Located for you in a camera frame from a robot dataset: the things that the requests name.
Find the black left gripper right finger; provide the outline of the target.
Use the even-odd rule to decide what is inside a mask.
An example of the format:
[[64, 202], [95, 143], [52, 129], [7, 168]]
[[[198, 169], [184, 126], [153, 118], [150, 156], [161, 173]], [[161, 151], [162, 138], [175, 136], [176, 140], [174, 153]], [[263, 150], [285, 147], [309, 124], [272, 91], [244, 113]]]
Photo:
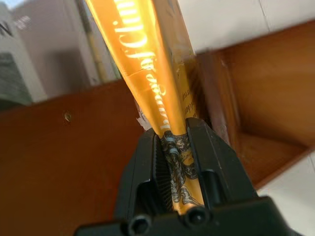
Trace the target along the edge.
[[258, 196], [236, 152], [204, 120], [186, 124], [204, 201], [188, 212], [254, 213]]

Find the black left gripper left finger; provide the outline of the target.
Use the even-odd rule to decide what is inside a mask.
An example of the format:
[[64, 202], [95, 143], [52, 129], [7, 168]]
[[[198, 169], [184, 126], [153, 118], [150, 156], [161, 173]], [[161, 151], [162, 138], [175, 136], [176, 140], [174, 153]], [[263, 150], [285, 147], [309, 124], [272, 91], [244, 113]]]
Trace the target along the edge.
[[171, 174], [161, 141], [153, 129], [140, 138], [124, 168], [114, 216], [131, 219], [138, 214], [150, 216], [173, 212]]

